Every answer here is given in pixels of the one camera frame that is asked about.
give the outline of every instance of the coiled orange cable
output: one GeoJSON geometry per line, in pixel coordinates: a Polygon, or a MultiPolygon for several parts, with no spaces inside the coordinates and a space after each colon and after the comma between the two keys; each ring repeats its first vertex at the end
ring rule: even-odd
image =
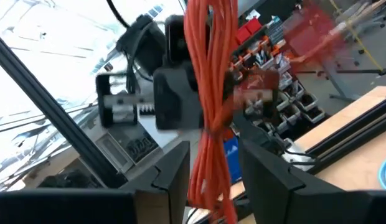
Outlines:
{"type": "Polygon", "coordinates": [[[225,215],[227,223],[236,223],[237,216],[230,195],[230,174],[222,135],[223,122],[231,117],[233,97],[223,103],[225,72],[237,33],[237,0],[190,0],[184,18],[184,33],[199,86],[204,111],[204,125],[195,160],[188,199],[200,208],[225,215]],[[213,19],[207,50],[207,12],[212,7],[213,19]],[[221,208],[216,208],[219,195],[221,208]]]}

